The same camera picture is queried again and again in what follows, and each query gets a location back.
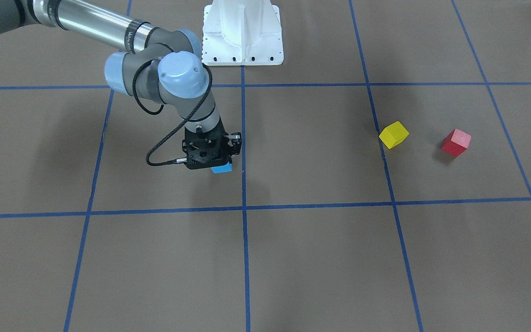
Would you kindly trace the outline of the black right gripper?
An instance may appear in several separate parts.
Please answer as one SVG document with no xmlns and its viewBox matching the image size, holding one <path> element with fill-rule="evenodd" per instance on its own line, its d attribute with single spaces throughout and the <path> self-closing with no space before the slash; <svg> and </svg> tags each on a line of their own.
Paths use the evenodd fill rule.
<svg viewBox="0 0 531 332">
<path fill-rule="evenodd" d="M 185 166 L 190 170 L 232 164 L 232 156 L 240 155 L 242 146 L 242 133 L 234 132 L 228 135 L 222 120 L 208 132 L 197 133 L 188 128 L 184 129 Z"/>
</svg>

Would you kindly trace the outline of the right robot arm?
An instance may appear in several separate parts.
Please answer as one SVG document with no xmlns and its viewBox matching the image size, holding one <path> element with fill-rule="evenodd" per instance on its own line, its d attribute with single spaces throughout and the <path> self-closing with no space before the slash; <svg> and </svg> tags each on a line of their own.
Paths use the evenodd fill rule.
<svg viewBox="0 0 531 332">
<path fill-rule="evenodd" d="M 118 49 L 105 62 L 105 80 L 149 115 L 175 107 L 180 124 L 146 154 L 150 166 L 230 172 L 242 149 L 228 134 L 212 93 L 213 75 L 201 42 L 187 29 L 167 31 L 86 0 L 0 0 L 0 34 L 40 24 L 75 32 Z"/>
</svg>

